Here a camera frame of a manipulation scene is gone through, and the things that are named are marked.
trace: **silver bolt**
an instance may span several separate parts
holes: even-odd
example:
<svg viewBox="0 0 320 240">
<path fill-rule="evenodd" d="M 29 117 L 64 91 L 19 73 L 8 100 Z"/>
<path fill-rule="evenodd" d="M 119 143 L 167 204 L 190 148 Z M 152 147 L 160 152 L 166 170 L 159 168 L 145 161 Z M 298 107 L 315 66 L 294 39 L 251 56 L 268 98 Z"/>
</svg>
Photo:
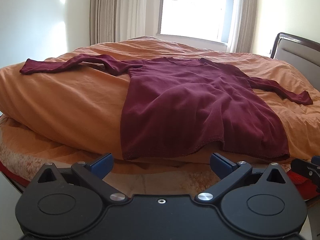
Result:
<svg viewBox="0 0 320 240">
<path fill-rule="evenodd" d="M 110 199 L 113 201 L 122 201 L 125 199 L 125 194 L 122 193 L 113 193 L 110 195 Z"/>
<path fill-rule="evenodd" d="M 209 201 L 213 199 L 213 195 L 208 192 L 203 192 L 198 194 L 198 199 L 203 200 L 203 201 Z"/>
<path fill-rule="evenodd" d="M 158 203 L 159 204 L 164 204 L 164 203 L 166 203 L 166 201 L 165 201 L 165 199 L 158 199 Z"/>
</svg>

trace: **long-sleeve shirt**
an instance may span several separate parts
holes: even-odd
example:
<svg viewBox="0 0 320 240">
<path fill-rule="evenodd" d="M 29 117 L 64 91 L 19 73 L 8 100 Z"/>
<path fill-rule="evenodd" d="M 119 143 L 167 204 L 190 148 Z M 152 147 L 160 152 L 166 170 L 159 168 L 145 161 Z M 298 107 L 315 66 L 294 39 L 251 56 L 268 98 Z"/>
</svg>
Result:
<svg viewBox="0 0 320 240">
<path fill-rule="evenodd" d="M 100 63 L 103 71 L 131 77 L 120 124 L 124 159 L 189 155 L 212 141 L 220 141 L 228 152 L 286 159 L 290 155 L 281 120 L 252 89 L 297 104 L 313 103 L 307 91 L 297 95 L 276 81 L 249 77 L 233 65 L 205 58 L 118 61 L 80 54 L 67 62 L 28 59 L 20 72 L 55 73 L 81 62 Z"/>
</svg>

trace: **bed frame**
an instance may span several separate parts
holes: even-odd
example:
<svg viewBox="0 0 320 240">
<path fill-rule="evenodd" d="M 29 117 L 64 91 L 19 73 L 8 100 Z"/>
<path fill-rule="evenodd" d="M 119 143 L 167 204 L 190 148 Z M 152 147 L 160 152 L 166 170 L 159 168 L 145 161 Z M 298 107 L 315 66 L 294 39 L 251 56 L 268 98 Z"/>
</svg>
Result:
<svg viewBox="0 0 320 240">
<path fill-rule="evenodd" d="M 320 91 L 320 43 L 287 33 L 279 33 L 271 58 L 288 62 Z"/>
</svg>

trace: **beige curtain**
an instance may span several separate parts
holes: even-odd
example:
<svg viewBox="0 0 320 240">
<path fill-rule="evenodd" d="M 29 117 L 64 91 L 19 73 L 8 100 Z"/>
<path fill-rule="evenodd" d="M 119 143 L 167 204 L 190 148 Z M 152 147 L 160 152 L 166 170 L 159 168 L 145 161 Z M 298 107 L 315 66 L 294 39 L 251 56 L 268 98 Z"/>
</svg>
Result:
<svg viewBox="0 0 320 240">
<path fill-rule="evenodd" d="M 116 42 L 145 35 L 147 0 L 117 0 Z"/>
<path fill-rule="evenodd" d="M 257 0 L 236 0 L 235 18 L 230 32 L 228 52 L 248 53 L 251 50 L 257 12 Z"/>
<path fill-rule="evenodd" d="M 91 0 L 91 44 L 115 42 L 116 0 Z"/>
</svg>

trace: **circular cover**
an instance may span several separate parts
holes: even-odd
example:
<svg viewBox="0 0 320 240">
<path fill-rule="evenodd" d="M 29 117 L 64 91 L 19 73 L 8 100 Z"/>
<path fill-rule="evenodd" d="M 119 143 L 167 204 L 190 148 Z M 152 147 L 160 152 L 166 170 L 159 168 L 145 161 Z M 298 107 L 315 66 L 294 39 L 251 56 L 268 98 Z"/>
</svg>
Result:
<svg viewBox="0 0 320 240">
<path fill-rule="evenodd" d="M 236 188 L 221 200 L 224 217 L 239 230 L 256 236 L 281 236 L 300 230 L 306 207 L 295 195 L 255 185 Z"/>
<path fill-rule="evenodd" d="M 68 236 L 87 228 L 100 215 L 102 200 L 93 191 L 63 184 L 43 194 L 23 194 L 16 206 L 21 227 L 42 236 Z"/>
</svg>

